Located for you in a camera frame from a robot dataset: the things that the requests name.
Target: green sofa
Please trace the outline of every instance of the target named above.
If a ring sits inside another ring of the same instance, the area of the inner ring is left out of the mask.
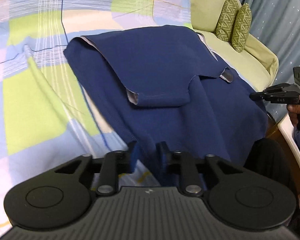
[[[274,82],[279,66],[278,58],[251,34],[244,51],[240,53],[236,52],[229,42],[221,41],[215,36],[214,32],[225,1],[191,0],[192,27],[202,33],[208,46],[232,65],[256,91],[262,91]]]

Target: navy blue garment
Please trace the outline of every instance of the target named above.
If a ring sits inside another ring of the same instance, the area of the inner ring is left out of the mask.
[[[204,157],[215,154],[243,165],[256,140],[264,137],[267,115],[254,90],[217,60],[187,27],[162,26],[73,39],[64,54],[101,114],[126,142],[137,140],[141,162],[162,185],[156,143]],[[127,90],[134,93],[131,103]]]

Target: human hand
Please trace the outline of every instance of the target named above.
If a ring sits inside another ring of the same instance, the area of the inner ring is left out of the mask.
[[[300,114],[300,105],[287,105],[287,110],[289,111],[290,121],[293,126],[297,126],[298,118],[297,114]]]

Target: zigzag patterned pillow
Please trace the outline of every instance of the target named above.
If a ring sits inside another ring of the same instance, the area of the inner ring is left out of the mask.
[[[239,10],[237,0],[226,0],[217,23],[216,36],[222,41],[231,41],[234,21]]]
[[[249,5],[245,3],[238,11],[232,33],[232,46],[237,52],[243,51],[244,47],[246,46],[246,41],[251,27],[251,21],[251,10]]]

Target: wooden floor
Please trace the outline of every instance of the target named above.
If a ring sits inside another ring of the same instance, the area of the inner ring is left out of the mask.
[[[298,166],[298,163],[297,163],[293,153],[290,150],[289,145],[287,144],[286,140],[284,139],[283,135],[281,134],[281,132],[278,128],[278,125],[274,124],[270,119],[269,119],[269,127],[268,127],[266,137],[277,141],[281,145],[281,147],[285,153],[288,163],[290,164],[290,169],[292,171],[293,178],[296,183],[298,197],[299,197],[299,206],[300,206],[300,168]]]

